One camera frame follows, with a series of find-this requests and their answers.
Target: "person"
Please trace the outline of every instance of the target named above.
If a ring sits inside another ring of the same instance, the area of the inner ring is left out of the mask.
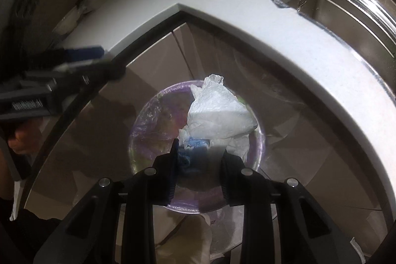
[[[17,154],[37,153],[41,145],[41,119],[27,120],[8,138],[9,147]],[[12,213],[14,181],[11,177],[4,152],[0,150],[0,222],[22,255],[33,261],[34,256],[60,220],[43,220],[26,209],[22,209],[16,220],[9,218]]]
[[[8,139],[9,147],[17,154],[37,153],[41,144],[41,122],[41,120],[28,120],[19,126],[14,135]],[[33,262],[36,253],[61,221],[56,218],[49,220],[38,218],[26,209],[21,209],[17,219],[10,221],[13,193],[14,181],[3,152],[0,150],[0,223],[22,255],[29,262]],[[212,233],[208,216],[185,217],[163,207],[157,207],[154,209],[154,217],[154,223],[161,225],[161,229],[154,236],[154,239],[158,240],[156,243],[158,264],[210,263],[209,250]],[[7,249],[2,249],[0,235],[0,259],[3,259],[7,252]],[[87,259],[87,262],[96,263],[91,257]]]

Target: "trash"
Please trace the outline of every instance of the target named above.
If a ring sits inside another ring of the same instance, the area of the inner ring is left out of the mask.
[[[259,119],[243,98],[235,97],[227,89],[232,100],[238,105],[238,101],[241,102],[253,119],[251,128],[254,130],[249,140],[243,138],[247,133],[225,139],[190,136],[187,118],[191,105],[207,90],[203,85],[203,80],[190,80],[161,90],[140,110],[129,137],[128,155],[134,174],[150,167],[158,155],[168,153],[174,138],[179,138],[179,176],[175,195],[167,208],[186,214],[205,213],[225,206],[219,167],[226,148],[239,155],[246,167],[256,171],[265,153],[266,139]]]
[[[249,151],[249,133],[257,122],[225,86],[223,77],[206,77],[202,88],[191,85],[194,102],[187,115],[187,125],[179,130],[180,144],[188,151],[195,140],[210,140],[209,150],[224,147],[229,153],[246,157]]]

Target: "white bag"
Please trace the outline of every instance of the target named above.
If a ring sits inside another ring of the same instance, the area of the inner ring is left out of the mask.
[[[202,88],[191,85],[194,102],[187,115],[187,125],[179,130],[180,144],[188,146],[189,139],[208,139],[210,146],[223,145],[229,153],[246,157],[249,136],[257,122],[246,106],[225,86],[223,77],[206,77]]]

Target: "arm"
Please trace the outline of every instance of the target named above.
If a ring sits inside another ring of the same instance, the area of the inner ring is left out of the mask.
[[[28,120],[15,130],[13,137],[8,139],[9,147],[18,154],[35,153],[40,148],[41,119]],[[0,150],[0,198],[12,200],[14,194],[14,181]]]

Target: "paper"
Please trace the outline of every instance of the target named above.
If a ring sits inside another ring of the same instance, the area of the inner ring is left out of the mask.
[[[179,130],[179,141],[185,149],[195,140],[209,140],[210,148],[223,146],[227,152],[246,158],[249,133],[257,122],[246,106],[224,85],[223,77],[206,77],[202,88],[191,85],[194,102],[187,115],[187,125]]]
[[[191,215],[177,233],[156,248],[158,264],[209,264],[212,232],[201,215]]]

